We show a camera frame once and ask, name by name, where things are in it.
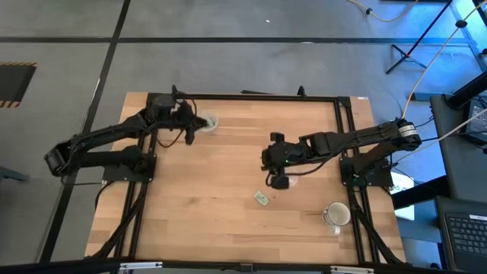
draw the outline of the mug handle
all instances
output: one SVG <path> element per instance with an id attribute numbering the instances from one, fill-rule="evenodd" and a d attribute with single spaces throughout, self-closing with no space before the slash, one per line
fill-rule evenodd
<path id="1" fill-rule="evenodd" d="M 338 225 L 333 225 L 332 228 L 333 228 L 334 235 L 340 234 L 340 227 Z"/>

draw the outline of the cable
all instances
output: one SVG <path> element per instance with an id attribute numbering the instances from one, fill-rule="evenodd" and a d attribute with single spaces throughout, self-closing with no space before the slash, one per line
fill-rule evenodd
<path id="1" fill-rule="evenodd" d="M 159 141 L 159 138 L 157 138 L 156 140 L 158 141 L 158 144 L 161 147 L 163 147 L 163 148 L 170 148 L 172 145 L 174 145 L 174 143 L 177 142 L 177 140 L 180 138 L 181 134 L 183 134 L 183 131 L 184 131 L 184 129 L 181 129 L 180 133 L 176 136 L 176 138 L 169 145 L 163 144 L 161 141 Z"/>
<path id="2" fill-rule="evenodd" d="M 483 107 L 483 108 L 487 108 L 487 102 L 485 102 L 485 101 L 483 100 L 482 96 L 477 95 L 477 97 L 478 97 L 478 98 L 472 98 L 472 99 L 470 99 L 470 100 L 476 100 L 476 101 L 478 101 L 478 102 L 479 102 L 479 103 L 482 105 L 482 107 Z"/>
<path id="3" fill-rule="evenodd" d="M 359 190 L 359 191 L 353 190 L 353 192 L 355 192 L 355 193 L 363 193 L 366 189 L 367 189 L 367 186 L 365 186 L 362 190 Z"/>
<path id="4" fill-rule="evenodd" d="M 383 189 L 389 196 L 392 196 L 392 194 L 390 194 L 390 191 L 387 189 L 387 186 L 382 186 L 381 189 Z"/>
<path id="5" fill-rule="evenodd" d="M 452 129 L 452 130 L 451 130 L 449 133 L 447 133 L 447 134 L 443 135 L 442 137 L 438 138 L 438 140 L 436 140 L 435 142 L 432 142 L 431 144 L 426 145 L 425 147 L 422 147 L 422 148 L 420 148 L 420 149 L 416 149 L 415 151 L 412 151 L 412 152 L 410 152 L 410 153 L 408 153 L 408 154 L 406 154 L 406 155 L 402 156 L 401 158 L 399 158 L 399 160 L 397 160 L 397 161 L 396 161 L 396 163 L 398 163 L 399 161 L 401 161 L 402 159 L 404 159 L 404 158 L 406 158 L 406 157 L 409 157 L 409 156 L 411 156 L 411 155 L 413 155 L 413 154 L 415 154 L 415 153 L 418 153 L 418 152 L 420 152 L 420 151 L 422 151 L 422 150 L 425 150 L 426 148 L 431 147 L 432 145 L 435 145 L 435 144 L 436 144 L 436 143 L 438 143 L 439 141 L 441 141 L 441 140 L 443 140 L 443 139 L 447 138 L 449 135 L 451 135 L 451 134 L 455 133 L 455 132 L 456 132 L 458 129 L 461 129 L 461 128 L 462 128 L 462 126 L 465 126 L 467 123 L 470 123 L 470 122 L 471 122 L 473 119 L 475 119 L 475 118 L 477 118 L 478 116 L 480 116 L 480 115 L 484 114 L 485 112 L 487 112 L 487 109 L 484 109 L 484 110 L 482 110 L 481 112 L 477 113 L 476 115 L 472 116 L 472 117 L 471 117 L 470 119 L 468 119 L 467 121 L 465 121 L 465 122 L 461 123 L 461 124 L 460 124 L 460 125 L 458 125 L 456 128 Z"/>
<path id="6" fill-rule="evenodd" d="M 455 137 L 455 136 L 462 136 L 462 135 L 467 135 L 467 134 L 480 134 L 480 133 L 487 133 L 487 130 L 482 130 L 482 131 L 478 131 L 478 132 L 461 132 L 461 133 L 457 133 L 457 134 L 452 134 L 448 137 Z M 421 140 L 421 142 L 427 142 L 427 141 L 432 141 L 432 140 L 436 140 L 440 137 L 433 137 L 433 138 L 429 138 L 429 139 L 424 139 L 424 140 Z"/>
<path id="7" fill-rule="evenodd" d="M 112 183 L 114 183 L 115 181 L 108 181 L 101 189 L 100 191 L 98 191 L 98 194 L 97 194 L 97 197 L 94 199 L 94 208 L 97 209 L 98 207 L 98 199 L 100 198 L 100 195 L 101 193 L 107 188 L 109 187 Z"/>
<path id="8" fill-rule="evenodd" d="M 93 185 L 101 184 L 101 183 L 66 183 L 66 182 L 64 182 L 64 179 L 65 179 L 65 177 L 61 178 L 61 184 L 63 186 L 70 186 L 70 187 L 73 187 L 73 186 L 93 186 Z"/>
<path id="9" fill-rule="evenodd" d="M 191 100 L 191 103 L 193 103 L 193 106 L 195 107 L 195 115 L 194 115 L 194 117 L 196 117 L 198 115 L 198 107 L 196 106 L 196 103 L 195 103 L 194 99 L 190 99 L 190 100 Z M 186 129 L 190 125 L 190 123 L 192 123 L 193 121 L 194 121 L 194 118 L 191 121 L 188 122 L 188 124 L 186 125 L 186 127 L 184 129 Z M 181 134 L 183 134 L 184 129 L 181 129 L 180 133 L 176 136 L 176 138 L 169 145 L 163 144 L 161 141 L 159 141 L 159 139 L 156 139 L 156 141 L 158 141 L 158 144 L 161 147 L 163 147 L 163 148 L 170 148 L 171 146 L 173 146 L 177 142 L 177 140 L 180 138 Z"/>
<path id="10" fill-rule="evenodd" d="M 426 126 L 428 123 L 430 123 L 431 121 L 433 120 L 433 116 L 429 117 L 429 120 L 425 123 L 422 123 L 421 125 L 419 126 L 416 126 L 416 128 L 420 127 L 420 126 Z"/>
<path id="11" fill-rule="evenodd" d="M 468 17 L 470 17 L 470 15 L 473 14 L 474 11 L 476 11 L 478 8 L 482 7 L 482 5 L 484 5 L 485 3 L 487 3 L 487 0 L 484 0 L 482 3 L 480 3 L 479 5 L 477 5 L 464 19 L 463 21 L 466 21 L 466 19 L 468 19 Z M 429 64 L 426 66 L 425 70 L 423 71 L 423 73 L 421 74 L 421 77 L 419 77 L 418 81 L 416 82 L 416 84 L 414 85 L 414 88 L 412 88 L 412 91 L 411 93 L 409 94 L 408 96 L 408 100 L 406 101 L 406 105 L 404 106 L 404 112 L 403 112 L 403 117 L 402 119 L 406 118 L 406 111 L 408 109 L 408 106 L 409 106 L 409 102 L 411 101 L 411 97 L 412 95 L 414 94 L 414 92 L 416 91 L 416 88 L 418 88 L 418 85 L 419 85 L 419 82 L 421 82 L 421 80 L 423 79 L 423 77 L 425 77 L 425 74 L 426 72 L 429 70 L 429 68 L 431 67 L 431 64 L 436 60 L 437 57 L 439 57 L 439 55 L 441 54 L 441 52 L 443 52 L 443 49 L 447 46 L 447 44 L 450 42 L 450 40 L 454 37 L 454 35 L 457 33 L 457 31 L 459 30 L 460 28 L 457 27 L 457 29 L 450 35 L 450 37 L 448 37 L 448 39 L 445 41 L 445 43 L 443 44 L 443 46 L 441 47 L 441 49 L 438 51 L 438 53 L 436 53 L 436 55 L 433 57 L 433 59 L 429 62 Z"/>
<path id="12" fill-rule="evenodd" d="M 308 174 L 312 174 L 313 172 L 316 172 L 318 171 L 320 168 L 323 167 L 323 165 L 329 160 L 329 158 L 327 158 L 326 160 L 322 161 L 321 164 L 319 164 L 317 167 L 315 167 L 314 169 L 312 170 L 309 170 L 309 171 L 306 171 L 306 172 L 300 172 L 300 173 L 289 173 L 289 174 L 285 174 L 287 176 L 304 176 L 304 175 L 308 175 Z"/>
<path id="13" fill-rule="evenodd" d="M 482 150 L 485 150 L 485 149 L 486 149 L 486 148 L 483 148 L 481 145 L 477 145 L 477 144 L 474 144 L 474 143 L 472 143 L 472 145 L 475 145 L 477 148 L 480 148 L 480 149 L 482 149 Z"/>
<path id="14" fill-rule="evenodd" d="M 129 226 L 131 220 L 134 218 L 135 214 L 140 211 L 141 207 L 144 205 L 146 193 L 140 191 L 138 193 L 137 199 L 134 201 L 132 207 L 130 208 L 129 212 L 127 213 L 126 217 L 120 221 L 120 224 L 112 233 L 110 238 L 103 244 L 99 251 L 93 254 L 92 257 L 95 258 L 107 258 L 110 254 L 110 251 L 115 246 L 115 243 L 122 237 L 123 233 L 125 233 L 127 227 Z"/>
<path id="15" fill-rule="evenodd" d="M 414 7 L 414 6 L 415 6 L 415 5 L 416 5 L 416 4 L 419 2 L 419 0 L 414 1 L 414 3 L 413 3 L 412 5 L 410 5 L 410 6 L 409 6 L 408 8 L 406 8 L 406 9 L 405 9 L 405 10 L 404 10 L 404 11 L 403 11 L 401 14 L 399 14 L 399 15 L 398 15 L 396 18 L 393 18 L 393 19 L 382 19 L 382 18 L 380 18 L 379 16 L 377 16 L 377 15 L 376 15 L 376 14 L 375 14 L 375 13 L 372 11 L 372 8 L 367 8 L 367 7 L 365 7 L 365 6 L 364 6 L 362 3 L 360 3 L 360 2 L 358 2 L 358 1 L 356 1 L 356 0 L 349 0 L 349 2 L 352 2 L 352 3 L 356 4 L 356 5 L 359 5 L 359 6 L 363 7 L 363 8 L 366 10 L 366 13 L 367 13 L 367 11 L 370 11 L 370 14 L 372 14 L 372 15 L 373 15 L 373 16 L 374 16 L 376 19 L 378 19 L 379 21 L 384 22 L 384 23 L 390 23 L 390 22 L 395 21 L 395 20 L 397 20 L 397 19 L 401 18 L 402 16 L 404 16 L 404 15 L 405 15 L 405 14 L 406 14 L 408 11 L 410 11 L 410 10 L 411 10 L 411 8 L 412 8 L 412 7 Z"/>
<path id="16" fill-rule="evenodd" d="M 438 193 L 438 191 L 437 191 L 437 190 L 435 190 L 434 188 L 429 187 L 429 186 L 426 186 L 426 185 L 425 185 L 425 184 L 423 184 L 423 183 L 418 183 L 418 182 L 414 181 L 414 179 L 413 179 L 411 176 L 409 176 L 409 175 L 408 175 L 408 174 L 406 174 L 405 172 L 401 171 L 399 168 L 395 167 L 394 169 L 395 169 L 395 170 L 397 170 L 397 171 L 399 171 L 400 173 L 402 173 L 404 176 L 408 177 L 409 179 L 411 179 L 411 181 L 412 181 L 412 182 L 413 182 L 413 183 L 414 183 L 416 186 L 423 186 L 424 188 L 427 188 L 427 189 L 431 190 L 431 191 L 432 191 L 432 192 L 434 192 L 434 193 Z"/>

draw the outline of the yellow and black hazard tape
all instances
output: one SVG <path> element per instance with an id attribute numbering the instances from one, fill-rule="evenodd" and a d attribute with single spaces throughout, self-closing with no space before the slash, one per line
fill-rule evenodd
<path id="1" fill-rule="evenodd" d="M 37 66 L 36 62 L 0 62 L 0 65 L 32 65 Z"/>
<path id="2" fill-rule="evenodd" d="M 2 101 L 0 100 L 0 108 L 15 108 L 21 104 L 19 101 Z"/>

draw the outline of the tripod stand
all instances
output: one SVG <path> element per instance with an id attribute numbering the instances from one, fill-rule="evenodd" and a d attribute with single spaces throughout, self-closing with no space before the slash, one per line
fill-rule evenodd
<path id="1" fill-rule="evenodd" d="M 390 74 L 398 65 L 402 64 L 403 62 L 415 62 L 416 64 L 420 65 L 422 68 L 426 69 L 426 65 L 422 64 L 420 61 L 414 59 L 411 57 L 412 51 L 419 45 L 421 40 L 425 37 L 425 35 L 429 32 L 429 30 L 434 26 L 434 23 L 440 18 L 440 16 L 444 13 L 444 11 L 447 10 L 448 6 L 450 6 L 451 2 L 453 0 L 450 0 L 447 2 L 447 4 L 441 9 L 440 13 L 436 16 L 436 18 L 429 24 L 428 28 L 425 30 L 425 32 L 419 37 L 419 39 L 416 41 L 416 43 L 412 46 L 412 48 L 405 53 L 402 49 L 400 49 L 396 45 L 392 45 L 392 47 L 399 51 L 401 53 L 401 59 L 397 61 L 392 67 L 390 67 L 387 71 L 386 74 Z"/>

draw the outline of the white cable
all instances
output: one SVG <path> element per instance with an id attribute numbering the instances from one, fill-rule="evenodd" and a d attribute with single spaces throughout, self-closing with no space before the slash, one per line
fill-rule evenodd
<path id="1" fill-rule="evenodd" d="M 358 1 L 356 1 L 356 0 L 348 0 L 348 1 L 349 1 L 349 2 L 352 2 L 352 3 L 356 4 L 356 5 L 359 5 L 359 6 L 363 7 L 365 10 L 368 10 L 368 9 L 369 9 L 369 8 L 365 7 L 365 6 L 364 6 L 362 3 L 360 3 L 360 2 L 358 2 Z M 396 18 L 393 18 L 393 19 L 382 19 L 382 18 L 380 18 L 379 16 L 377 16 L 377 15 L 376 15 L 376 14 L 375 14 L 373 11 L 371 11 L 371 14 L 372 14 L 372 15 L 373 15 L 375 18 L 377 18 L 379 21 L 382 21 L 382 22 L 384 22 L 384 23 L 390 23 L 390 22 L 395 21 L 395 20 L 397 20 L 397 19 L 401 18 L 402 16 L 404 16 L 404 14 L 406 14 L 408 11 L 410 11 L 410 10 L 411 10 L 411 8 L 412 8 L 412 7 L 414 7 L 414 5 L 416 5 L 416 4 L 418 3 L 418 1 L 419 1 L 419 0 L 414 1 L 414 3 L 413 3 L 412 5 L 410 5 L 410 6 L 409 6 L 408 8 L 406 8 L 406 9 L 405 9 L 405 10 L 404 10 L 404 11 L 403 11 L 401 14 L 399 14 L 399 15 L 398 15 Z"/>
<path id="2" fill-rule="evenodd" d="M 473 14 L 473 12 L 475 12 L 478 8 L 482 7 L 482 5 L 484 5 L 485 3 L 487 3 L 487 0 L 483 1 L 482 3 L 480 3 L 478 6 L 476 6 L 466 17 L 465 19 L 463 19 L 464 21 L 466 21 L 467 18 L 470 17 L 470 15 Z M 425 77 L 425 74 L 426 72 L 429 70 L 429 67 L 431 66 L 431 64 L 436 60 L 437 57 L 439 57 L 439 55 L 441 54 L 441 52 L 443 51 L 443 49 L 447 46 L 447 44 L 450 42 L 450 40 L 454 37 L 454 35 L 457 33 L 457 31 L 459 30 L 459 28 L 457 27 L 457 29 L 450 35 L 450 37 L 448 37 L 448 39 L 445 41 L 445 43 L 443 44 L 443 46 L 441 47 L 440 51 L 438 51 L 438 53 L 436 53 L 436 55 L 433 57 L 433 59 L 429 62 L 429 64 L 426 66 L 425 70 L 423 71 L 423 73 L 421 74 L 421 77 L 419 77 L 418 81 L 416 82 L 416 84 L 414 85 L 414 88 L 412 88 L 412 91 L 411 93 L 409 94 L 408 96 L 408 100 L 406 101 L 406 105 L 404 106 L 404 111 L 403 111 L 403 119 L 406 117 L 406 111 L 408 109 L 408 106 L 409 106 L 409 102 L 411 101 L 411 97 L 412 95 L 414 94 L 414 92 L 416 91 L 416 88 L 418 88 L 418 85 L 419 85 L 419 82 L 423 79 L 423 77 Z"/>
<path id="3" fill-rule="evenodd" d="M 420 148 L 420 149 L 416 149 L 415 151 L 410 152 L 410 153 L 408 153 L 408 154 L 406 154 L 406 155 L 402 156 L 401 158 L 399 158 L 399 159 L 396 161 L 396 163 L 397 163 L 397 162 L 399 162 L 399 161 L 401 161 L 402 159 L 404 159 L 404 158 L 406 158 L 406 157 L 409 157 L 409 156 L 411 156 L 411 155 L 415 154 L 416 152 L 420 152 L 421 150 L 425 150 L 426 148 L 429 148 L 429 147 L 431 147 L 432 145 L 434 145 L 434 144 L 438 143 L 439 141 L 441 141 L 441 140 L 443 140 L 443 139 L 447 138 L 449 135 L 451 135 L 451 134 L 455 133 L 455 132 L 456 132 L 458 129 L 460 129 L 462 126 L 465 126 L 467 123 L 470 123 L 470 121 L 472 121 L 473 119 L 477 118 L 478 116 L 481 116 L 481 115 L 482 115 L 482 114 L 484 114 L 485 112 L 487 112 L 487 108 L 485 108 L 485 109 L 484 109 L 484 110 L 482 110 L 481 112 L 477 113 L 476 115 L 472 116 L 472 118 L 468 119 L 467 121 L 465 121 L 465 122 L 461 123 L 459 126 L 457 126 L 456 128 L 452 129 L 452 130 L 451 130 L 449 133 L 447 133 L 447 134 L 443 135 L 442 137 L 440 137 L 440 138 L 439 138 L 438 140 L 436 140 L 435 142 L 432 142 L 432 143 L 431 143 L 431 144 L 429 144 L 429 145 L 426 145 L 426 146 L 424 146 L 424 147 L 422 147 L 422 148 Z"/>

